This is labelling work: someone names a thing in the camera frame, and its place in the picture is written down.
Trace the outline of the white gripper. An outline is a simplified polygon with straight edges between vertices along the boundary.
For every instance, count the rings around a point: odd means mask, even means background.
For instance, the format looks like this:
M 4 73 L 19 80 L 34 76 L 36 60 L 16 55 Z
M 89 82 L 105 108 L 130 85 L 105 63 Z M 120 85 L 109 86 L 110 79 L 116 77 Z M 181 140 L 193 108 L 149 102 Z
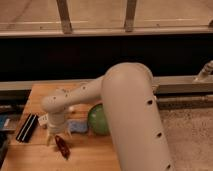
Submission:
M 65 133 L 72 137 L 72 133 L 67 128 L 67 121 L 64 115 L 49 114 L 48 115 L 48 130 L 51 133 L 47 133 L 46 145 L 49 146 L 54 138 L 54 134 L 61 133 L 65 130 Z

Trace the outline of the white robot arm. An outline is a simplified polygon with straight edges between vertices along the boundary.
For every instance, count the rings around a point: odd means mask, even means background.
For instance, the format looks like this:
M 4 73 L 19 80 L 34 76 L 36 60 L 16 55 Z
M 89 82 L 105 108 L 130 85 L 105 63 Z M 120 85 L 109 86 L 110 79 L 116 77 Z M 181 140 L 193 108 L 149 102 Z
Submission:
M 146 65 L 126 62 L 76 89 L 57 89 L 42 99 L 48 134 L 66 130 L 69 107 L 99 100 L 121 171 L 175 171 L 152 83 Z

